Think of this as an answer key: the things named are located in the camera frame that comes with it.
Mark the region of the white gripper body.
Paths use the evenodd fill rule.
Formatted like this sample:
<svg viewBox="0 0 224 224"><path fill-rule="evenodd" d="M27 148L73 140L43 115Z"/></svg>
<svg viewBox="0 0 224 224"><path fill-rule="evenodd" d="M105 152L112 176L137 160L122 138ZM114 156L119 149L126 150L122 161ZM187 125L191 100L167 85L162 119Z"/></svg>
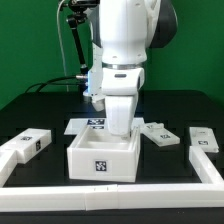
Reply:
<svg viewBox="0 0 224 224"><path fill-rule="evenodd" d="M131 129L139 89L144 84L144 69L103 69L102 93L108 130L112 135L125 136Z"/></svg>

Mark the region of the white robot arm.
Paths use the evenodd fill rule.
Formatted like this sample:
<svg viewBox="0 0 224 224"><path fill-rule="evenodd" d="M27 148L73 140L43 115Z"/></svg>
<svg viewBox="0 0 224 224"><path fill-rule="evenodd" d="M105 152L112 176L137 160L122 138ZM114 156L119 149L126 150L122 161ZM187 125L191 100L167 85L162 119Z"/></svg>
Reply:
<svg viewBox="0 0 224 224"><path fill-rule="evenodd" d="M166 46L177 32L172 0L69 0L68 7L74 36L79 24L90 24L93 66L79 57L85 94L96 109L106 111L109 132L125 136L144 84L146 50Z"/></svg>

